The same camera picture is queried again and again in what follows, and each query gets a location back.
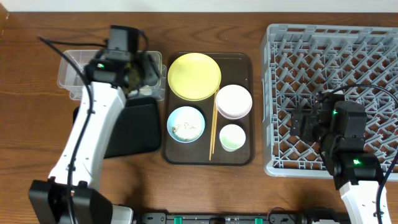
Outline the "white cup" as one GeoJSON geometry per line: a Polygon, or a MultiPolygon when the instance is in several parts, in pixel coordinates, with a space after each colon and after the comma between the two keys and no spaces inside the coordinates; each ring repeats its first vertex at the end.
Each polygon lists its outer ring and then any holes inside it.
{"type": "Polygon", "coordinates": [[[221,129],[219,139],[225,151],[234,152],[243,147],[246,142],[246,133],[240,126],[229,124],[221,129]]]}

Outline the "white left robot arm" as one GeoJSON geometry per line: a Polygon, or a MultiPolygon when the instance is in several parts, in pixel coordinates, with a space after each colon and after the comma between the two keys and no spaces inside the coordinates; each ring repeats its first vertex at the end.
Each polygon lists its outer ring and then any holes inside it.
{"type": "Polygon", "coordinates": [[[48,180],[34,180],[29,200],[40,223],[134,223],[131,207],[115,205],[99,192],[104,159],[142,154],[161,145],[156,99],[144,94],[126,99],[109,83],[92,83],[86,92],[67,145],[48,180]]]}

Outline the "light blue bowl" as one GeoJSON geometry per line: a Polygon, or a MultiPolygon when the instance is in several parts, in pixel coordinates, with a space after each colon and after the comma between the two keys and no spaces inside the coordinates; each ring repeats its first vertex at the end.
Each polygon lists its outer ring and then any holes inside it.
{"type": "Polygon", "coordinates": [[[167,119],[167,132],[181,143],[196,141],[205,130],[202,113],[191,106],[182,106],[171,112],[167,119]]]}

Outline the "white tissue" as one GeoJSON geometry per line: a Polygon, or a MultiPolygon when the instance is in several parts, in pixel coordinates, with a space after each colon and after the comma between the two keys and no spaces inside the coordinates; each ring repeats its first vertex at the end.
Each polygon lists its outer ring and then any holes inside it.
{"type": "Polygon", "coordinates": [[[151,96],[152,93],[153,91],[149,87],[142,87],[139,89],[139,94],[143,96],[151,96]]]}

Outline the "rice pile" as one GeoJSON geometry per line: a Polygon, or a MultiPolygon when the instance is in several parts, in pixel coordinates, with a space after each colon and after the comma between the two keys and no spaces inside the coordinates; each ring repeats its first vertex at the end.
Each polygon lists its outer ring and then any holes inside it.
{"type": "Polygon", "coordinates": [[[193,141],[200,136],[201,130],[188,123],[176,124],[172,127],[174,136],[184,142],[193,141]]]}

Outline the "pink bowl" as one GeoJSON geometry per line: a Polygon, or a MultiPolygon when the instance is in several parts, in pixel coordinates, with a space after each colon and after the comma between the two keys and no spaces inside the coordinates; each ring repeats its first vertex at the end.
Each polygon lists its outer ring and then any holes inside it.
{"type": "Polygon", "coordinates": [[[241,119],[252,108],[250,92],[240,85],[226,85],[216,95],[216,108],[226,119],[241,119]]]}

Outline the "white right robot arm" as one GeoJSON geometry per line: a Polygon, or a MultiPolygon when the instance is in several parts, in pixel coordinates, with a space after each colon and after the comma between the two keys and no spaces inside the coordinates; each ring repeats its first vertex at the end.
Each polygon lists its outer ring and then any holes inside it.
{"type": "Polygon", "coordinates": [[[351,223],[390,223],[387,174],[379,159],[364,150],[366,123],[363,105],[345,100],[340,92],[324,92],[317,109],[293,112],[290,134],[318,144],[351,223]]]}

